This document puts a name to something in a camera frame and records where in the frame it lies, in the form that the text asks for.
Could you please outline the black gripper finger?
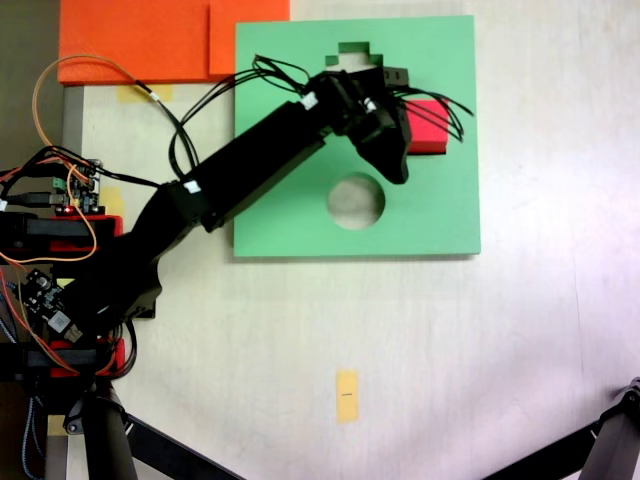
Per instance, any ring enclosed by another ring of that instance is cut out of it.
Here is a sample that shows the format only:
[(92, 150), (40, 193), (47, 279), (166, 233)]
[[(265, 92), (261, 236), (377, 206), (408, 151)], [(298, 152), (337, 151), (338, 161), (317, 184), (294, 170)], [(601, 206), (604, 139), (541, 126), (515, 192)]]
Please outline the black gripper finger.
[(403, 90), (409, 87), (409, 72), (406, 68), (383, 67), (384, 88)]
[(411, 142), (408, 118), (399, 111), (369, 114), (351, 131), (351, 142), (359, 156), (388, 182), (408, 181), (407, 154)]

